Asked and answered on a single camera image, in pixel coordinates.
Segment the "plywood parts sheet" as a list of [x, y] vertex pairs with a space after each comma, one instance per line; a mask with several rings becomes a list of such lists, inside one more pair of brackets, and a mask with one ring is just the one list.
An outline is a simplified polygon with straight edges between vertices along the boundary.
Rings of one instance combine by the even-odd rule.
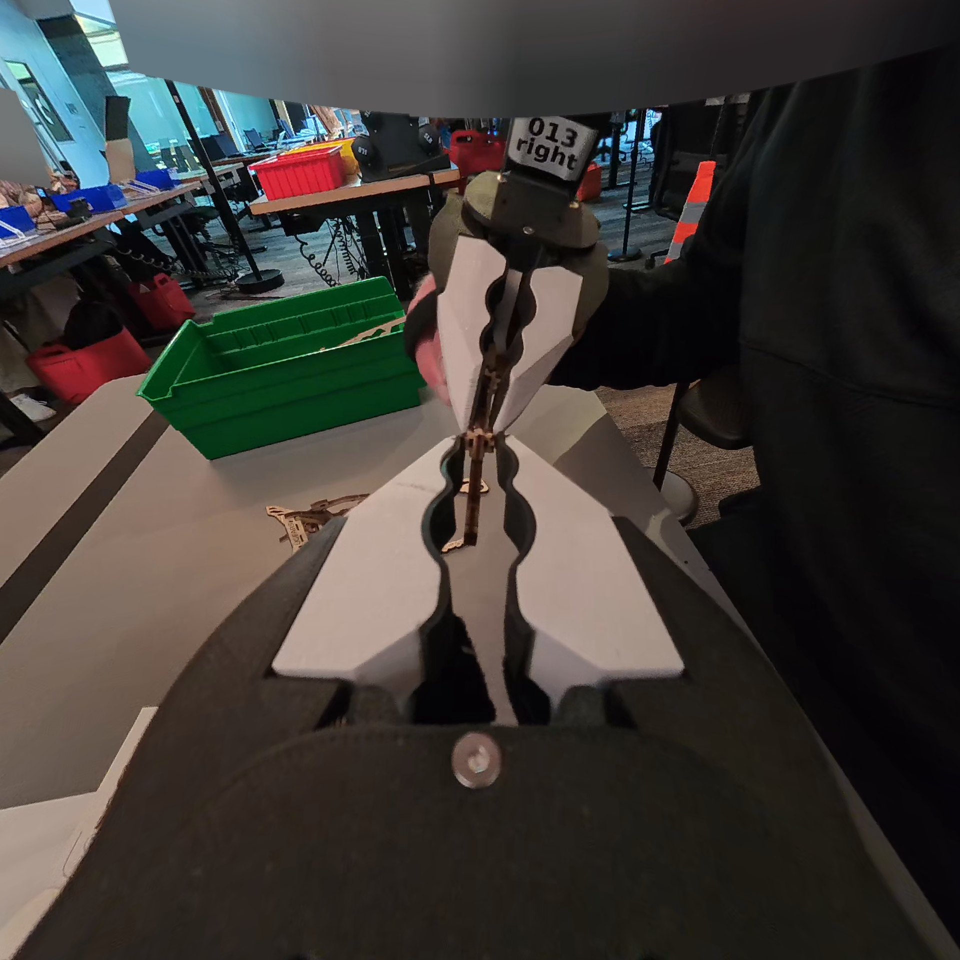
[[369, 342], [371, 340], [376, 340], [394, 333], [402, 333], [404, 326], [405, 318], [391, 318], [385, 322], [377, 324], [376, 326], [361, 331], [341, 343], [323, 347], [318, 352], [328, 353], [334, 350], [344, 350], [347, 347]]

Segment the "orange traffic cone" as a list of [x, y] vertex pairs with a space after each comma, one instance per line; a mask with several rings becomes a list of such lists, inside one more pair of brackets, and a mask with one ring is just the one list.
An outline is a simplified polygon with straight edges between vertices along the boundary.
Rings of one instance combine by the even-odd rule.
[[713, 159], [699, 164], [664, 258], [665, 263], [678, 259], [685, 243], [696, 234], [702, 213], [712, 194], [715, 170], [716, 161]]

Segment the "person's right hand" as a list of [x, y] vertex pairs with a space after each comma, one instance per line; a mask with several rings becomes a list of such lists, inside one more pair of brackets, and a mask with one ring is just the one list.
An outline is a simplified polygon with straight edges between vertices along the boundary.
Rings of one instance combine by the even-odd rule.
[[437, 283], [432, 272], [418, 284], [405, 314], [404, 350], [425, 385], [447, 407], [450, 389], [437, 327]]

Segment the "thin wooden model strip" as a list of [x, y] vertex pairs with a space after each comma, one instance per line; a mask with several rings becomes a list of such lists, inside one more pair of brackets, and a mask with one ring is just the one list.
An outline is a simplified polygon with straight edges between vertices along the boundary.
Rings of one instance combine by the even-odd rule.
[[493, 433], [483, 427], [472, 427], [463, 436], [463, 489], [465, 513], [462, 543], [465, 547], [477, 545], [479, 522], [484, 496], [484, 463], [495, 447]]

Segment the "person's right forearm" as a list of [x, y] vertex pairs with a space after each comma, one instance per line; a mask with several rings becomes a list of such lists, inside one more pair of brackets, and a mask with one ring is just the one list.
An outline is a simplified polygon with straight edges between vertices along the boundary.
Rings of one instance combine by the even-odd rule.
[[739, 360], [742, 269], [679, 258], [608, 273], [606, 297], [549, 384], [630, 391], [691, 383]]

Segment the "red bag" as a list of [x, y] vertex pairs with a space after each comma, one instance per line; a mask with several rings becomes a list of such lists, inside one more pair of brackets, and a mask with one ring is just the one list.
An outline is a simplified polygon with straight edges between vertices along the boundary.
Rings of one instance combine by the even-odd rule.
[[42, 346], [26, 357], [40, 384], [60, 401], [76, 406], [116, 379], [142, 376], [152, 360], [129, 330], [73, 350], [61, 342]]
[[179, 282], [165, 272], [157, 273], [148, 281], [131, 281], [127, 293], [157, 332], [178, 330], [197, 316]]

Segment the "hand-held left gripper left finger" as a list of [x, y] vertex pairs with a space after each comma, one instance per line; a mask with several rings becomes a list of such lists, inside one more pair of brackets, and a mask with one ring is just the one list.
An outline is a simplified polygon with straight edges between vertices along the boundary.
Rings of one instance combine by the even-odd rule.
[[376, 687], [406, 706], [426, 677], [421, 630], [442, 570], [424, 522], [448, 488], [445, 438], [344, 519], [271, 664], [281, 677]]

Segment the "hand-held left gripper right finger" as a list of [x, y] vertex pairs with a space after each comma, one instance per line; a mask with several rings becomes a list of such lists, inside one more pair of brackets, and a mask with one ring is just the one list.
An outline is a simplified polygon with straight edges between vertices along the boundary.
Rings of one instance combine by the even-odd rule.
[[504, 530], [516, 550], [504, 674], [516, 707], [558, 707], [570, 690], [673, 680], [685, 665], [624, 534], [581, 486], [516, 438], [497, 439]]

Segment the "black office chair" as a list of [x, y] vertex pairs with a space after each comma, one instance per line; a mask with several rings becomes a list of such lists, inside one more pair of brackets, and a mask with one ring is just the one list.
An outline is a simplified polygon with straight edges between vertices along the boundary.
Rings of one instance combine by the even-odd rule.
[[694, 519], [699, 497], [690, 482], [669, 469], [679, 427], [719, 450], [750, 445], [749, 418], [738, 365], [724, 366], [695, 383], [678, 383], [664, 425], [652, 482], [681, 525]]

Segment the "green plastic bin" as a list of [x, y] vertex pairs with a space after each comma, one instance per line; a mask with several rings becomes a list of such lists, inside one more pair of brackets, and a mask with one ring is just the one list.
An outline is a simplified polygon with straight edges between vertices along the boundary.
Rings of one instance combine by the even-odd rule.
[[137, 395], [207, 460], [420, 403], [403, 331], [319, 352], [404, 318], [382, 276], [186, 321]]

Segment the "wooden-top work table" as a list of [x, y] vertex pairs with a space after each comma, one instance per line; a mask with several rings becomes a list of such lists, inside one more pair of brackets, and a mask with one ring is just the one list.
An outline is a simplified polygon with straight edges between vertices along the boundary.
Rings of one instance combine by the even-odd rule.
[[457, 186], [457, 167], [380, 181], [355, 181], [348, 185], [293, 198], [258, 198], [248, 207], [255, 217], [276, 216], [287, 236], [318, 233], [328, 221], [352, 218], [359, 231], [366, 267], [376, 277], [390, 281], [404, 304], [412, 296], [410, 277], [403, 261], [401, 234], [390, 212], [427, 201], [443, 204], [443, 192]]

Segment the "person's black-clothed torso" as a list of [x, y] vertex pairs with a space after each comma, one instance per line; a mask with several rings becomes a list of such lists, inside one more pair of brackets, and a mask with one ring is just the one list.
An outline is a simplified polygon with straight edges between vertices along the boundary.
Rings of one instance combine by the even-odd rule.
[[742, 615], [958, 939], [958, 41], [773, 89], [737, 226], [771, 572]]

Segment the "red carry basket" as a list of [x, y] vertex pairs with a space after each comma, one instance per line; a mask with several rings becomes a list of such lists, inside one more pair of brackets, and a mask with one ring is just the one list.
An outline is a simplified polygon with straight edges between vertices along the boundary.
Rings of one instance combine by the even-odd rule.
[[495, 134], [464, 129], [451, 133], [449, 155], [462, 177], [471, 177], [488, 171], [500, 171], [504, 162], [506, 142]]

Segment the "yellow plastic bin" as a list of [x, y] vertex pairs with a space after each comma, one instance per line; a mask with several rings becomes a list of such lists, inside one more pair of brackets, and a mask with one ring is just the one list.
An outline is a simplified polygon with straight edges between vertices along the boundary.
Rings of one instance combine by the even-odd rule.
[[329, 151], [337, 148], [340, 150], [340, 157], [343, 168], [343, 175], [347, 181], [357, 179], [360, 174], [359, 163], [354, 155], [354, 138], [340, 138], [326, 142], [317, 142], [308, 146], [303, 146], [294, 150], [294, 153], [317, 154], [322, 151]]

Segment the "white instruction paper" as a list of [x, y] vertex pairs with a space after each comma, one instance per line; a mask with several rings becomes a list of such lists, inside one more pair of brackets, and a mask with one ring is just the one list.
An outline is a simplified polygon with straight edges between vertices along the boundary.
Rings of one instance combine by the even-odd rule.
[[86, 855], [158, 708], [143, 707], [95, 791], [1, 810], [1, 957], [16, 956]]

